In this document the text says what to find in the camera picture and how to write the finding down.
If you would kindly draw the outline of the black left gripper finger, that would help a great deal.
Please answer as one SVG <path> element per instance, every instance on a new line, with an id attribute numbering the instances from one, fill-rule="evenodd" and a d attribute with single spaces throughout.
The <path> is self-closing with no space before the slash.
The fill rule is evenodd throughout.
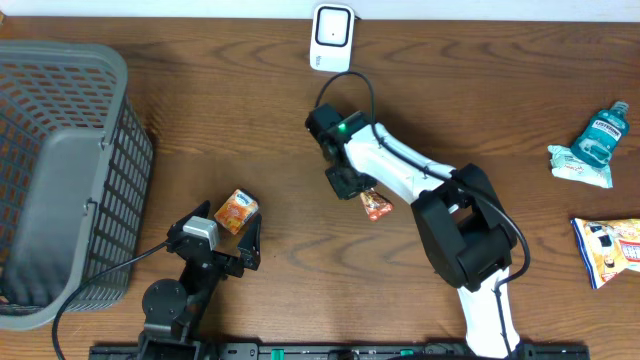
<path id="1" fill-rule="evenodd" d="M 205 200 L 203 203 L 198 205 L 194 210 L 179 219 L 169 228 L 167 238 L 169 240 L 175 238 L 183 230 L 184 225 L 194 216 L 207 219 L 210 207 L 211 203 L 209 200 Z"/>
<path id="2" fill-rule="evenodd" d="M 257 271 L 261 263 L 261 224 L 262 215 L 257 214 L 237 246 L 243 267 L 253 271 Z"/>

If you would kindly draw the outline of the small orange tissue pack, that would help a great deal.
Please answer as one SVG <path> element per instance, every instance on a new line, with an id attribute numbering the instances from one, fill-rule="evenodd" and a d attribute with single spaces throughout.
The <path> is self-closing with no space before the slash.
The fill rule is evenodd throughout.
<path id="1" fill-rule="evenodd" d="M 236 235 L 258 211 L 258 201 L 248 192 L 236 189 L 214 214 L 214 219 Z"/>

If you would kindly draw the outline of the orange red snack bar wrapper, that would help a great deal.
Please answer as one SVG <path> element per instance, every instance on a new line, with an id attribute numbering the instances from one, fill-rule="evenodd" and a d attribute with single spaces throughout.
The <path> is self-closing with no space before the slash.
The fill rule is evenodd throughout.
<path id="1" fill-rule="evenodd" d="M 394 210 L 394 205 L 373 188 L 360 193 L 360 199 L 370 221 L 376 222 Z"/>

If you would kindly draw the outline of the pale green snack packet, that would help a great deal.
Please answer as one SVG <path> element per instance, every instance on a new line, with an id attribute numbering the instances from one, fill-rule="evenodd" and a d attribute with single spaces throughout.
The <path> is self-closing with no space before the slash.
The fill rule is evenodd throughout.
<path id="1" fill-rule="evenodd" d="M 577 158 L 569 148 L 561 145 L 549 145 L 551 173 L 554 177 L 586 183 L 603 189 L 613 187 L 609 166 L 593 167 Z"/>

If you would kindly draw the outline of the teal Listerine mouthwash bottle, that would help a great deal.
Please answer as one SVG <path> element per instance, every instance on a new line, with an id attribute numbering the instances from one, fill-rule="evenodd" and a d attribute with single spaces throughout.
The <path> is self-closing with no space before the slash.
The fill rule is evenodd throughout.
<path id="1" fill-rule="evenodd" d="M 617 101 L 611 108 L 600 110 L 571 145 L 571 152 L 594 168 L 607 166 L 619 141 L 630 130 L 626 119 L 628 111 L 629 105 L 624 101 Z"/>

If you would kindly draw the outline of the yellow chips snack bag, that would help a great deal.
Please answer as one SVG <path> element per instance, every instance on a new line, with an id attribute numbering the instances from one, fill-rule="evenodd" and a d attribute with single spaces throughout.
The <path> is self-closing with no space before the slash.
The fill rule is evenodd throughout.
<path id="1" fill-rule="evenodd" d="M 570 221 L 591 288 L 597 290 L 625 270 L 639 271 L 639 220 Z"/>

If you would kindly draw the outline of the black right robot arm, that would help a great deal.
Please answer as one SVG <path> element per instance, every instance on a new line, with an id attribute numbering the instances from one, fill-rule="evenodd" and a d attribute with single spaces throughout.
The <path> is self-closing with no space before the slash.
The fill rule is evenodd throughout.
<path id="1" fill-rule="evenodd" d="M 511 251 L 524 239 L 487 175 L 421 155 L 363 112 L 344 117 L 323 105 L 305 126 L 330 164 L 325 174 L 339 199 L 382 184 L 410 205 L 431 266 L 458 293 L 472 353 L 513 356 L 520 337 L 505 290 L 516 277 Z"/>

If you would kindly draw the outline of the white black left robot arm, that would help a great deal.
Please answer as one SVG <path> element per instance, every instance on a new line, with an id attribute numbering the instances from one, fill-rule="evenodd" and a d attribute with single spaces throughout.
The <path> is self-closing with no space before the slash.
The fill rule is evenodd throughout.
<path id="1" fill-rule="evenodd" d="M 218 229 L 208 218 L 210 208 L 204 201 L 167 232 L 167 251 L 182 258 L 185 267 L 179 279 L 161 279 L 146 290 L 136 359 L 208 358 L 215 347 L 201 340 L 197 329 L 218 284 L 259 268 L 262 216 L 250 217 L 234 256 L 216 250 Z"/>

